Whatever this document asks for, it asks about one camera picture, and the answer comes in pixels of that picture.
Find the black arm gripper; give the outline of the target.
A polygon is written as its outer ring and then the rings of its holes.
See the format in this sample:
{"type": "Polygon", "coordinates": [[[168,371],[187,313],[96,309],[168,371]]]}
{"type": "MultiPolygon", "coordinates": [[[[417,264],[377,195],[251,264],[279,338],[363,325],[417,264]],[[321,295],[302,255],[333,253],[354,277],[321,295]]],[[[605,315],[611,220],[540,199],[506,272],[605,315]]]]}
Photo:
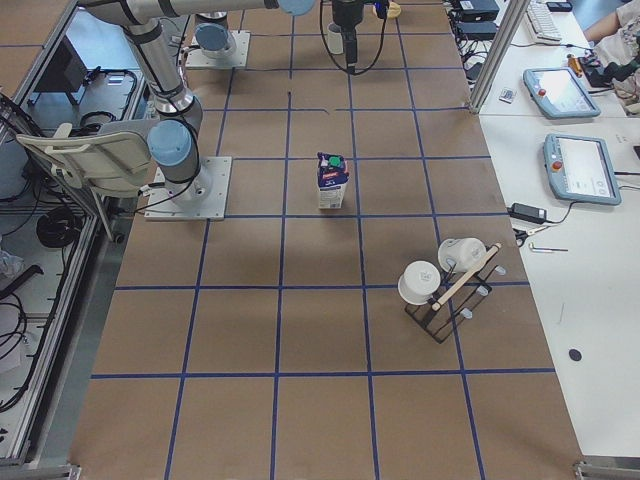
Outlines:
{"type": "Polygon", "coordinates": [[[344,55],[346,70],[354,71],[358,62],[356,27],[363,19],[362,0],[332,0],[333,22],[344,31],[344,55]]]}

